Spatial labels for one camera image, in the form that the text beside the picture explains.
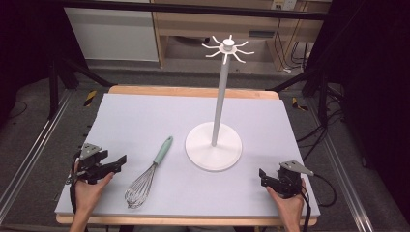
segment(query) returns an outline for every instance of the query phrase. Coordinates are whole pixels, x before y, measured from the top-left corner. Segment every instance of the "whisk handle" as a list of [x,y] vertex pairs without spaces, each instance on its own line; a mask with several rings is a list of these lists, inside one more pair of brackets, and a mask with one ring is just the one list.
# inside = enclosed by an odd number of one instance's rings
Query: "whisk handle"
[[154,159],[154,163],[156,164],[160,164],[160,162],[162,161],[163,157],[166,155],[166,153],[169,150],[169,147],[172,144],[172,140],[174,138],[172,136],[169,136],[162,144],[160,151],[157,153],[157,156]]

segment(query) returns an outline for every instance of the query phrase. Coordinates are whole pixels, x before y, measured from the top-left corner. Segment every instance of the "metal whisk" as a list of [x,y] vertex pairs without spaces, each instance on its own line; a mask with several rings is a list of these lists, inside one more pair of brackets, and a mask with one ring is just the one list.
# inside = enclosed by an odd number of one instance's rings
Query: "metal whisk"
[[129,188],[126,190],[126,201],[129,205],[129,209],[135,209],[140,207],[148,197],[150,193],[151,184],[153,182],[155,169],[162,161],[165,154],[168,152],[169,147],[172,144],[173,137],[169,136],[162,144],[157,156],[154,159],[153,164],[148,168],[138,179],[136,179]]

